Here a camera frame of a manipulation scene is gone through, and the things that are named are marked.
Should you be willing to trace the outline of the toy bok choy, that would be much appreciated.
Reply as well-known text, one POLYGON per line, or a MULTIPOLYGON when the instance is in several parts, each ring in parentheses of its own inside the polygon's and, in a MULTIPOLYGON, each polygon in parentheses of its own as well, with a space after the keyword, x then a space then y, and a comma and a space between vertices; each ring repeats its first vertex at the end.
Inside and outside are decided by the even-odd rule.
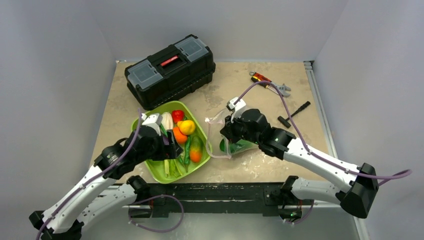
POLYGON ((255 149, 256 147, 256 144, 243 139, 240 139, 236 143, 231 143, 228 142, 226 139, 222 139, 219 143, 220 151, 227 155, 240 154, 242 152, 255 149))

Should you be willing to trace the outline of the clear zip top bag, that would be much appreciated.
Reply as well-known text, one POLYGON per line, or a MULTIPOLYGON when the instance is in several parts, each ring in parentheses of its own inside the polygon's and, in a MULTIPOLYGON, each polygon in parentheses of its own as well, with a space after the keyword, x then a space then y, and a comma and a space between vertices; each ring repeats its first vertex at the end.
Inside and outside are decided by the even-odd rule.
POLYGON ((220 148, 219 144, 222 139, 226 139, 224 136, 220 134, 220 130, 223 128, 225 123, 225 117, 230 115, 230 111, 228 109, 222 109, 219 111, 215 116, 213 117, 206 117, 205 122, 207 126, 207 138, 206 138, 206 151, 207 153, 212 157, 216 159, 231 159, 235 155, 228 155, 226 153, 223 153, 220 148))

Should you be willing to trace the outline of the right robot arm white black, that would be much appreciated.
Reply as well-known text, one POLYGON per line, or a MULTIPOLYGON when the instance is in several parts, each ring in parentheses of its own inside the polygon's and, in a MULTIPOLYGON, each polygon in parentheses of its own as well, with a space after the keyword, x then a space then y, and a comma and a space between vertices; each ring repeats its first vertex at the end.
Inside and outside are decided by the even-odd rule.
POLYGON ((304 144, 299 137, 282 128, 273 127, 258 109, 248 109, 239 117, 224 118, 220 133, 230 143, 244 140, 256 144, 267 156, 302 166, 323 177, 324 182, 297 178, 281 189, 280 196, 288 204, 301 199, 315 199, 340 205, 357 218, 368 217, 379 184, 376 169, 342 161, 304 144))

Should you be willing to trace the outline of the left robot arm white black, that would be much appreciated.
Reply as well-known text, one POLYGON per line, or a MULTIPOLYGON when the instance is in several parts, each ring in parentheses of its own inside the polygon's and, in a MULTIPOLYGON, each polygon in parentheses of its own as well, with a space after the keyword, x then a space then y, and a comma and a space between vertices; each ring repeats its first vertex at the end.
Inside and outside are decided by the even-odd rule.
POLYGON ((141 176, 131 176, 113 193, 100 194, 135 166, 146 160, 164 161, 179 157, 183 149, 172 131, 159 126, 141 125, 129 137, 106 147, 82 179, 57 203, 46 210, 36 210, 29 220, 37 229, 37 240, 79 240, 98 218, 126 205, 151 203, 153 196, 141 176))

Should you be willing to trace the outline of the toy white garlic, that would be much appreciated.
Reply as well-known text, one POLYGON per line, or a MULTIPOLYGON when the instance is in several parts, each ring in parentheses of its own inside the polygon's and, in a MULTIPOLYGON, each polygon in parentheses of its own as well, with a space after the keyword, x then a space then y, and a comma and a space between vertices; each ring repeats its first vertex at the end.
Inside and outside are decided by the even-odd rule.
POLYGON ((174 128, 174 122, 172 115, 169 112, 164 112, 162 115, 161 125, 164 130, 172 130, 174 128))

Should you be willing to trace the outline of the toy green beans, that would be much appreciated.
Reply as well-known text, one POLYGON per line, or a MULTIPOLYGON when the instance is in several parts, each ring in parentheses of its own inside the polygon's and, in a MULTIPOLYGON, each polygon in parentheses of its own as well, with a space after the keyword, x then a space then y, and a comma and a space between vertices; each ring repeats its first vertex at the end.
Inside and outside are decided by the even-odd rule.
POLYGON ((183 172, 180 170, 178 161, 176 159, 164 160, 164 173, 166 178, 178 178, 183 175, 183 172))

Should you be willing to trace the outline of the toy orange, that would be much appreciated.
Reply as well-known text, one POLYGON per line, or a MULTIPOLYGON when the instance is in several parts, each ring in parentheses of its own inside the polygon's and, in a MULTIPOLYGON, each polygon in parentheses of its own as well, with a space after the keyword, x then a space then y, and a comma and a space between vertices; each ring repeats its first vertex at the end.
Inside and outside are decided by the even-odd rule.
POLYGON ((180 144, 180 145, 184 145, 186 142, 187 142, 187 140, 188 140, 188 136, 187 135, 185 135, 185 134, 183 134, 182 132, 181 132, 181 130, 180 130, 180 128, 179 127, 174 127, 173 129, 172 129, 172 132, 173 132, 173 135, 174 135, 174 137, 175 137, 175 140, 176 140, 176 142, 178 143, 178 144, 180 144))

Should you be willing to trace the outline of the black hammer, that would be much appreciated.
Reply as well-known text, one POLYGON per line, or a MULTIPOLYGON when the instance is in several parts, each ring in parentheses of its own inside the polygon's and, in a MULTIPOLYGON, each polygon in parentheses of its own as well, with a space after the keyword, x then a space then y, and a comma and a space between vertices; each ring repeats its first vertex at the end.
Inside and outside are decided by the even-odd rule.
MULTIPOLYGON (((310 106, 311 105, 311 102, 310 101, 306 101, 302 106, 300 106, 294 113, 292 113, 291 115, 290 115, 290 117, 294 117, 294 116, 296 116, 297 114, 299 114, 300 112, 302 112, 304 109, 306 109, 308 106, 310 106)), ((278 118, 277 118, 277 120, 284 126, 284 127, 286 127, 286 128, 290 128, 292 125, 291 125, 291 123, 290 123, 290 118, 289 117, 287 117, 287 118, 284 118, 284 117, 282 117, 282 116, 279 116, 278 118)))

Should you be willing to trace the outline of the toy green chili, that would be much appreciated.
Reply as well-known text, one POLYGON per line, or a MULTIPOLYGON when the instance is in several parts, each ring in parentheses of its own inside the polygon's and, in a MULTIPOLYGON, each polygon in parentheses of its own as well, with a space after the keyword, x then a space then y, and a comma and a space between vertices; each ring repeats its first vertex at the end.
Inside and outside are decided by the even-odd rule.
POLYGON ((185 166, 187 166, 190 163, 190 146, 191 146, 191 140, 192 140, 192 136, 189 135, 187 137, 187 141, 184 145, 184 158, 183 158, 183 163, 185 166))

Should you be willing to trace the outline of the green plastic tray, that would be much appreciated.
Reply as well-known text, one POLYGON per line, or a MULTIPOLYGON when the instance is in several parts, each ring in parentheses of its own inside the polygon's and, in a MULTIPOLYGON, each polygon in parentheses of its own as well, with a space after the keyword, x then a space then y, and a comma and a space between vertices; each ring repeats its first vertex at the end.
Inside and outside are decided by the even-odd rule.
POLYGON ((193 173, 194 171, 201 168, 207 161, 211 158, 211 156, 207 153, 205 149, 205 143, 207 140, 207 136, 202 129, 201 125, 198 122, 198 119, 193 115, 193 113, 189 110, 189 108, 181 101, 170 101, 167 103, 164 103, 153 110, 148 110, 145 112, 147 116, 151 114, 163 114, 165 112, 171 113, 174 110, 182 110, 184 111, 185 117, 188 120, 192 120, 196 125, 196 130, 194 132, 194 136, 199 136, 201 140, 203 141, 203 153, 202 153, 202 159, 199 163, 193 163, 190 162, 187 167, 184 167, 178 159, 178 167, 182 171, 183 175, 180 177, 170 177, 167 178, 165 176, 165 170, 164 170, 164 162, 163 161, 153 161, 153 160, 146 160, 144 162, 144 165, 146 166, 147 170, 152 175, 153 179, 156 180, 158 183, 161 184, 170 184, 177 180, 180 180, 189 174, 193 173))

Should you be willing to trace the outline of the toy yellow lemon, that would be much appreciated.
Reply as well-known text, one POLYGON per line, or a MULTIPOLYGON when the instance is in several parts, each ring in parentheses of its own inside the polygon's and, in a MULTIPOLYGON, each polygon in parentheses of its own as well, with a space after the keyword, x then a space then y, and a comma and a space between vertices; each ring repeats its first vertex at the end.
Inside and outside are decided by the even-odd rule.
POLYGON ((177 127, 183 135, 191 135, 196 130, 196 124, 192 120, 182 120, 177 122, 177 127))

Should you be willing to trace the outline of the toy red pepper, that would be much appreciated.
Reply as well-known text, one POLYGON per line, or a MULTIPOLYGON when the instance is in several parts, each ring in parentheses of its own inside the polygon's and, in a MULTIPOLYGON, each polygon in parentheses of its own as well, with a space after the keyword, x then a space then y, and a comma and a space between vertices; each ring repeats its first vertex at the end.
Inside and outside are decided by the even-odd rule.
POLYGON ((174 124, 177 124, 180 121, 183 121, 185 118, 185 113, 184 111, 177 109, 177 110, 173 110, 171 112, 171 117, 172 117, 172 121, 174 124))

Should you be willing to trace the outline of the toy mango orange green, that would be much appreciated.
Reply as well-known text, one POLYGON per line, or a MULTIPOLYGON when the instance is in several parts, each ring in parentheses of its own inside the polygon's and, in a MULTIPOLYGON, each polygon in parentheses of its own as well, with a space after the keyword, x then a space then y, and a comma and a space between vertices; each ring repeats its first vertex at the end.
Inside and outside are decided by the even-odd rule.
POLYGON ((203 146, 204 146, 204 143, 199 136, 193 135, 191 137, 191 142, 189 147, 189 158, 193 163, 199 163, 202 160, 203 146))

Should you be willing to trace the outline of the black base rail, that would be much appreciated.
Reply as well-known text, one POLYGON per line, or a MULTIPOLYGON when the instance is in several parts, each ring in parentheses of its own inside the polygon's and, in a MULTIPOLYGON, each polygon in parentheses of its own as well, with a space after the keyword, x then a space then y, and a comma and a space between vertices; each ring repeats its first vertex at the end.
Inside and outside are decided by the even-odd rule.
POLYGON ((150 183, 128 211, 129 216, 167 218, 171 213, 192 214, 261 214, 264 217, 301 218, 312 200, 300 200, 290 191, 294 176, 288 182, 238 183, 150 183))

